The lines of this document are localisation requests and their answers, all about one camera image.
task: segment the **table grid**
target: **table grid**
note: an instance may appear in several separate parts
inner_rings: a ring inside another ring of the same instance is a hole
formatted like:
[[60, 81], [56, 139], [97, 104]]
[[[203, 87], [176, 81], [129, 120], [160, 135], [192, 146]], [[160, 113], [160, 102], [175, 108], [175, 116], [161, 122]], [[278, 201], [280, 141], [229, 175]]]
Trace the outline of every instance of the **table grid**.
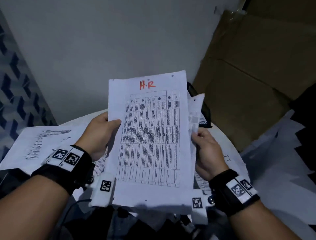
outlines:
[[180, 187], [179, 89], [125, 97], [117, 181]]

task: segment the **left hand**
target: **left hand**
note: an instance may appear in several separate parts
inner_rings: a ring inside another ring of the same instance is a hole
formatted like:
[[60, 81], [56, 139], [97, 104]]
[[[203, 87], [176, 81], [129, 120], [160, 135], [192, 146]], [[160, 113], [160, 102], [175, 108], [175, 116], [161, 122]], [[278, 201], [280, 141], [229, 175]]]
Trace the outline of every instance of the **left hand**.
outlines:
[[97, 161], [105, 153], [113, 131], [119, 128], [121, 122], [120, 119], [108, 121], [108, 112], [100, 114], [91, 120], [75, 145], [89, 153], [92, 161]]

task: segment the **printed form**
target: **printed form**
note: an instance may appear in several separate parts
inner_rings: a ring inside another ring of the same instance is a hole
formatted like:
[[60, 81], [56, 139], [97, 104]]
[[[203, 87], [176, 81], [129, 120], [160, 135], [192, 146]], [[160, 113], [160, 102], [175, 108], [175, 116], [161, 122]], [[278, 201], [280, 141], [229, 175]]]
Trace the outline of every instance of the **printed form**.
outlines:
[[113, 204], [191, 205], [185, 71], [109, 80], [109, 121], [122, 124], [106, 171], [116, 176]]

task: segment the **forearm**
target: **forearm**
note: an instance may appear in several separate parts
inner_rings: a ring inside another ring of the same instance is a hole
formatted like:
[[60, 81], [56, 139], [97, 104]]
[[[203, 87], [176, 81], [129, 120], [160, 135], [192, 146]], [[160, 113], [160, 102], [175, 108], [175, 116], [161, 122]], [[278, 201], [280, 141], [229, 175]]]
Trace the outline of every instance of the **forearm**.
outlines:
[[261, 201], [229, 218], [240, 240], [299, 240], [300, 238], [283, 224]]
[[3, 239], [46, 239], [69, 194], [54, 181], [37, 175], [0, 201], [0, 233]]

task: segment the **right hand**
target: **right hand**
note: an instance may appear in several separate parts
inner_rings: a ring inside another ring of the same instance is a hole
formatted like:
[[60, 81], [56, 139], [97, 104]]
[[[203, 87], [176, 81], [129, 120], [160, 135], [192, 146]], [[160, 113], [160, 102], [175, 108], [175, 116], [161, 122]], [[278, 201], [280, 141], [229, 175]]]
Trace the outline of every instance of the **right hand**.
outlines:
[[199, 128], [197, 134], [192, 133], [192, 140], [197, 144], [195, 170], [206, 181], [229, 169], [225, 163], [220, 145], [206, 128]]

